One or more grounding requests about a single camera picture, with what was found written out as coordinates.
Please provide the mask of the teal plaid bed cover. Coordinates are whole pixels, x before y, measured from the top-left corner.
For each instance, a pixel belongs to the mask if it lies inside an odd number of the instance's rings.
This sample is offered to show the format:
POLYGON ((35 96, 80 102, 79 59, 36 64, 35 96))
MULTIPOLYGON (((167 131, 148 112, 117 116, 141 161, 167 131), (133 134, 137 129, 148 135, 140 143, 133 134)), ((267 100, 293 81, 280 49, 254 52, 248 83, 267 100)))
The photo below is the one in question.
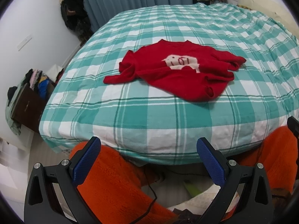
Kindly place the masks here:
POLYGON ((71 60, 42 114, 39 131, 56 152, 91 137, 144 163, 199 162, 198 138, 226 155, 259 145, 298 117, 298 38, 255 10, 226 3, 163 5, 117 14, 71 60), (105 84, 128 51, 165 39, 245 58, 224 92, 188 102, 141 79, 105 84))

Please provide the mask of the black hanging clothes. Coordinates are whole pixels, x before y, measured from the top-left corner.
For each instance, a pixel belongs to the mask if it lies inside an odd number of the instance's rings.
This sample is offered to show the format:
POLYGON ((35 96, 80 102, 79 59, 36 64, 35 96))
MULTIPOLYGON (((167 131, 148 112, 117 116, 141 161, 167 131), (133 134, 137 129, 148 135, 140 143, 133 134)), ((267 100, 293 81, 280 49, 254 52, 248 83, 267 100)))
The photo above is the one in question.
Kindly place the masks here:
POLYGON ((60 10, 66 27, 78 36, 83 46, 93 35, 84 0, 61 0, 60 10))

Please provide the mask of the red knit sweater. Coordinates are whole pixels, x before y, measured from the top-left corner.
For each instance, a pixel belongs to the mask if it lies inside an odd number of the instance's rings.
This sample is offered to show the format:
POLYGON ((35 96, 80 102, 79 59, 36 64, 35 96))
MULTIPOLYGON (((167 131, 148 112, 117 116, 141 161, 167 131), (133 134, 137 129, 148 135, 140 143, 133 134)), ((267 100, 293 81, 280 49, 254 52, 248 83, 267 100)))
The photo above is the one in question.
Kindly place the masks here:
POLYGON ((129 50, 119 63, 119 74, 106 76, 105 84, 142 79, 189 102, 210 101, 233 81, 245 58, 190 41, 161 39, 137 51, 129 50))

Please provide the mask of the white wall switch plate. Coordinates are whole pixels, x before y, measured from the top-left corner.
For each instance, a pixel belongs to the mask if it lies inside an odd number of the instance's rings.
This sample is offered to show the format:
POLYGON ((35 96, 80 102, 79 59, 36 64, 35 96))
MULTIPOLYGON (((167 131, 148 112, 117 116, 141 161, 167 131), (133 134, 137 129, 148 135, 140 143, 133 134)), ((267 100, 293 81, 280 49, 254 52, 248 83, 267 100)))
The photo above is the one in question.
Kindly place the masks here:
POLYGON ((30 34, 25 39, 23 39, 19 45, 17 45, 17 50, 20 51, 31 39, 33 36, 30 34))

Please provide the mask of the dark wooden cabinet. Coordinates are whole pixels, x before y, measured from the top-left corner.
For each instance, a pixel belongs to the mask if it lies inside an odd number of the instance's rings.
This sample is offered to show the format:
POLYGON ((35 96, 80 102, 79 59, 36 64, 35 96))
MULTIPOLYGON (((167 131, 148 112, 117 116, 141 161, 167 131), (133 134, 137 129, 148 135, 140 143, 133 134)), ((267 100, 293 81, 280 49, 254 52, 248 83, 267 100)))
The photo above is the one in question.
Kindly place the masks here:
POLYGON ((41 116, 47 102, 29 84, 22 86, 12 109, 11 118, 35 133, 39 133, 41 116))

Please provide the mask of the pile of mixed clothes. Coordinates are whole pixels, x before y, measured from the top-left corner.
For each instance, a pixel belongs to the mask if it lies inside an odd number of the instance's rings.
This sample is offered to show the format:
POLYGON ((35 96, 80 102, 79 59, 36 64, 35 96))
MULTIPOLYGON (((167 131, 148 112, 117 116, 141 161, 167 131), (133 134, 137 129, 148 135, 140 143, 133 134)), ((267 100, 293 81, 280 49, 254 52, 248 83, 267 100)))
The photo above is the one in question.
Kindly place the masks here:
POLYGON ((36 92, 42 99, 48 102, 55 86, 64 74, 64 69, 57 66, 46 73, 38 69, 29 69, 27 74, 21 79, 17 86, 10 87, 7 91, 7 102, 5 106, 6 122, 13 134, 19 136, 21 134, 21 125, 11 118, 12 109, 15 105, 17 96, 24 84, 36 92))

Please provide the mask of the orange fleece trousers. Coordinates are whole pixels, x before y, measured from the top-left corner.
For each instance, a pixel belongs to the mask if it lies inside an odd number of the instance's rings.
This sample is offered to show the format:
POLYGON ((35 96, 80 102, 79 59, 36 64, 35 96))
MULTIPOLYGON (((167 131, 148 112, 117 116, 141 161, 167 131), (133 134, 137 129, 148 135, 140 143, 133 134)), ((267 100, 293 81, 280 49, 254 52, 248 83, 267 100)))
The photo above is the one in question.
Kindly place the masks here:
MULTIPOLYGON (((274 130, 256 149, 237 157, 240 165, 265 167, 275 207, 286 204, 298 171, 298 141, 287 126, 274 130)), ((166 223, 176 214, 158 203, 141 189, 154 183, 158 176, 152 171, 126 161, 118 151, 102 146, 84 183, 78 186, 81 196, 102 223, 130 223, 147 210, 140 223, 166 223)))

